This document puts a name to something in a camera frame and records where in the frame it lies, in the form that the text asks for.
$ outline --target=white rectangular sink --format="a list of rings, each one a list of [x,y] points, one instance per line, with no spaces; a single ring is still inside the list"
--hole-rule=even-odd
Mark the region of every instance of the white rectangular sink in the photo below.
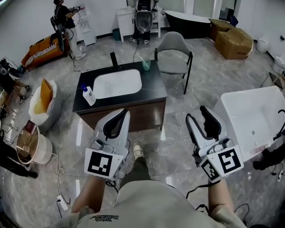
[[[119,71],[98,76],[93,92],[96,99],[134,94],[142,88],[140,72],[136,69]]]
[[[228,134],[241,149],[243,161],[270,147],[285,122],[285,98],[278,87],[222,94],[214,111],[225,121]]]

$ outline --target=beige t-shirt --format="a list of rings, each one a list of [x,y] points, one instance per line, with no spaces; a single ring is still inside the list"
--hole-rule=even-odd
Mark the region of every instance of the beige t-shirt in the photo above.
[[[218,206],[211,217],[196,211],[184,196],[158,181],[124,185],[112,209],[93,213],[82,209],[61,219],[54,228],[245,228],[229,209]]]

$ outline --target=cardboard box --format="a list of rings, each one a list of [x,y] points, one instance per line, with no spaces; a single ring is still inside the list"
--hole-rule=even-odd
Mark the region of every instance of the cardboard box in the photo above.
[[[253,46],[253,39],[242,29],[219,32],[214,47],[225,59],[245,59]]]
[[[227,32],[231,28],[235,28],[234,26],[230,25],[228,22],[219,20],[219,19],[209,19],[210,20],[210,32],[209,38],[214,40],[217,37],[219,31]]]

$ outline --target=white armchair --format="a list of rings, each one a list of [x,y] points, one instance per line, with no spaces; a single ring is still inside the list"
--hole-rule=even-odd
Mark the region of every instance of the white armchair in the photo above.
[[[46,132],[50,129],[53,123],[60,117],[63,97],[59,86],[54,80],[48,82],[53,89],[53,97],[48,105],[47,112],[41,114],[34,113],[34,107],[40,100],[41,86],[37,88],[29,104],[29,116],[30,120],[34,122],[41,132]]]

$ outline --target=soap bottle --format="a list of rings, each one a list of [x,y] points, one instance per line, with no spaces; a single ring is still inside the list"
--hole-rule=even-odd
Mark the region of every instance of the soap bottle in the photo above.
[[[84,90],[82,95],[85,100],[89,103],[90,106],[94,105],[96,98],[93,94],[93,91],[90,86],[81,85],[81,88]]]

